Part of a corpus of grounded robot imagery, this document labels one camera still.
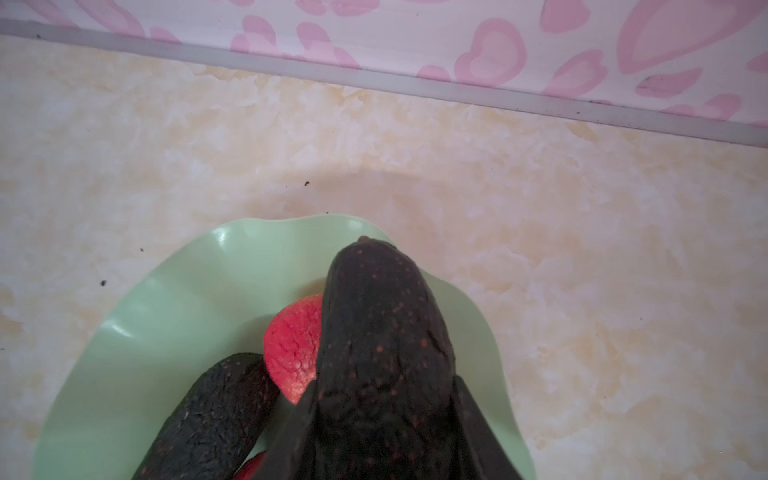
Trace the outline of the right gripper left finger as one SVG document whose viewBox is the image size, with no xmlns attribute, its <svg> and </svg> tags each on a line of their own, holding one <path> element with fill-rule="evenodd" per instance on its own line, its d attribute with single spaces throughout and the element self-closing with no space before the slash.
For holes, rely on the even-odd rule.
<svg viewBox="0 0 768 480">
<path fill-rule="evenodd" d="M 313 380 L 251 478 L 314 479 L 316 420 L 317 382 Z"/>
</svg>

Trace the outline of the red apple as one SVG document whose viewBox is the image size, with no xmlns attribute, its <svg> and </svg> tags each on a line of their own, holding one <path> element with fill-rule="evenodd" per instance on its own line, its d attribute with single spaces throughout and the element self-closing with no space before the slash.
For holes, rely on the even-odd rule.
<svg viewBox="0 0 768 480">
<path fill-rule="evenodd" d="M 321 294 L 302 298 L 278 312 L 263 337 L 268 373 L 281 393 L 297 404 L 316 378 L 322 329 Z"/>
<path fill-rule="evenodd" d="M 233 480 L 251 480 L 255 473 L 258 471 L 265 455 L 266 451 L 262 451 L 247 460 L 236 472 Z"/>
</svg>

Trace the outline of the dark avocado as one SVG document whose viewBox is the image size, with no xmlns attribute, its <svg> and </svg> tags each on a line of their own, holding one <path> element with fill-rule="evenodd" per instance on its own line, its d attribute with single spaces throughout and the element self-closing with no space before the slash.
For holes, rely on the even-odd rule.
<svg viewBox="0 0 768 480">
<path fill-rule="evenodd" d="M 237 353 L 221 360 L 165 420 L 133 477 L 232 479 L 279 396 L 263 355 Z"/>
<path fill-rule="evenodd" d="M 319 479 L 448 479 L 455 355 L 415 262 L 362 237 L 327 275 L 317 367 Z"/>
</svg>

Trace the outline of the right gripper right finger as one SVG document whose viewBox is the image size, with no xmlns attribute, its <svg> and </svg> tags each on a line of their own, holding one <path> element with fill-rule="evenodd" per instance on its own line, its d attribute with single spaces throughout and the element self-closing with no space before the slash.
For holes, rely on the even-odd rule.
<svg viewBox="0 0 768 480">
<path fill-rule="evenodd" d="M 451 393 L 456 446 L 452 479 L 522 480 L 464 380 L 456 375 Z"/>
</svg>

